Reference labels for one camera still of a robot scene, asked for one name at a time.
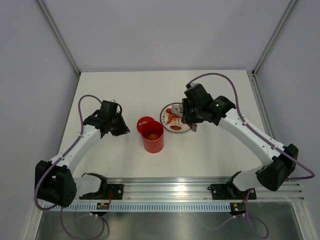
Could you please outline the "sushi roll piece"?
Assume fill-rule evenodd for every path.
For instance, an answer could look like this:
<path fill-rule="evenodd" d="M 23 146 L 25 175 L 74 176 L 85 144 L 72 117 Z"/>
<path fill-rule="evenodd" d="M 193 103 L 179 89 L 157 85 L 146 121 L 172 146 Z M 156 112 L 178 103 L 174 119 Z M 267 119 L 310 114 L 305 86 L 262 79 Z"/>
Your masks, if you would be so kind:
<path fill-rule="evenodd" d="M 175 125 L 176 125 L 176 126 L 179 126 L 179 127 L 182 125 L 182 122 L 181 122 L 181 119 L 180 119 L 180 118 L 177 118 L 177 119 L 176 119 Z"/>

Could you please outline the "red round lid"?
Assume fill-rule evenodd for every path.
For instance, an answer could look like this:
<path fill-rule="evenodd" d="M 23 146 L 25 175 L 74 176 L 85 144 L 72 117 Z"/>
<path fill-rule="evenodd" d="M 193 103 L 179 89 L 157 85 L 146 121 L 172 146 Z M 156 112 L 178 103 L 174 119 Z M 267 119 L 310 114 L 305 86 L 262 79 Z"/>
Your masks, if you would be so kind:
<path fill-rule="evenodd" d="M 151 121 L 154 121 L 154 119 L 150 116 L 144 116 L 144 117 L 140 118 L 136 124 L 137 131 L 140 133 L 143 125 L 146 124 L 147 122 L 151 122 Z"/>

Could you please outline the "red cylindrical lunch box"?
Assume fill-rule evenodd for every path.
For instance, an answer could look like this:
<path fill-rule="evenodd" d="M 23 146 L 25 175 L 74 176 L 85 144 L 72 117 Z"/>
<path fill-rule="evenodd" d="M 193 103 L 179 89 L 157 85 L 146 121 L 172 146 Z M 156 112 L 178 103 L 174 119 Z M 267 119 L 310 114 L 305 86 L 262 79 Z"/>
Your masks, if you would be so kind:
<path fill-rule="evenodd" d="M 144 149 L 151 154 L 159 153 L 164 147 L 164 127 L 158 121 L 147 121 L 141 125 L 140 135 Z"/>

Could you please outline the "fried chicken nugget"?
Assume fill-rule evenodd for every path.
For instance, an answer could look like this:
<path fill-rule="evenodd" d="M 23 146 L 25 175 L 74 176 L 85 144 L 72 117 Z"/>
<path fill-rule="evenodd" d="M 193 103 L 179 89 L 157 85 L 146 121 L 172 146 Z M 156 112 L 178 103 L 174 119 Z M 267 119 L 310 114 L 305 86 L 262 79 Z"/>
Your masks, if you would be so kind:
<path fill-rule="evenodd" d="M 151 133 L 146 139 L 149 141 L 155 141 L 159 138 L 157 134 Z"/>

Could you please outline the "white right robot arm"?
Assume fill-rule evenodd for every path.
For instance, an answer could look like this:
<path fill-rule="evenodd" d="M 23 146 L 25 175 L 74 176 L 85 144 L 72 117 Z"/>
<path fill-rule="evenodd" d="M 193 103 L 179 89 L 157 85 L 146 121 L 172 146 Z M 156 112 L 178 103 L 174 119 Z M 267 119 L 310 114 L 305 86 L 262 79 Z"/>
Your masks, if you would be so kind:
<path fill-rule="evenodd" d="M 227 182 L 230 197 L 239 198 L 249 189 L 264 187 L 277 191 L 295 170 L 298 148 L 272 139 L 258 128 L 242 122 L 234 103 L 224 96 L 210 100 L 207 105 L 182 100 L 182 121 L 188 125 L 213 123 L 242 142 L 261 162 L 261 166 L 236 172 Z"/>

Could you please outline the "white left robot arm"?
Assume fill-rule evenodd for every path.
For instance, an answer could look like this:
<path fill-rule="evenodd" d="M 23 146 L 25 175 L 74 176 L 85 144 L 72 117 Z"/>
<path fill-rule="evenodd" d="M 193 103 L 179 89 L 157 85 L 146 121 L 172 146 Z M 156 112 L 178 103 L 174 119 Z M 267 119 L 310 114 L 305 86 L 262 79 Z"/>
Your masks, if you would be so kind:
<path fill-rule="evenodd" d="M 129 132 L 120 112 L 96 110 L 88 116 L 78 136 L 62 153 L 49 161 L 41 160 L 35 166 L 33 200 L 36 207 L 42 211 L 55 206 L 68 207 L 78 196 L 73 173 L 87 152 L 108 133 L 118 137 Z"/>

